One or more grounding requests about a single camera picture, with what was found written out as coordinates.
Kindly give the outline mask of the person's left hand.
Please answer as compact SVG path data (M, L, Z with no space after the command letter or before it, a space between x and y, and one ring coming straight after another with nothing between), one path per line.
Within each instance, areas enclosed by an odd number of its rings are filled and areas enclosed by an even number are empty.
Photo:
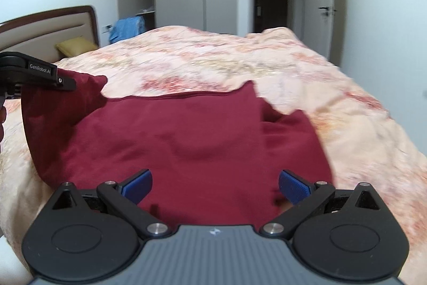
M2 106L0 108L0 142L2 142L2 140L4 139L4 123L6 121L6 116L6 108Z

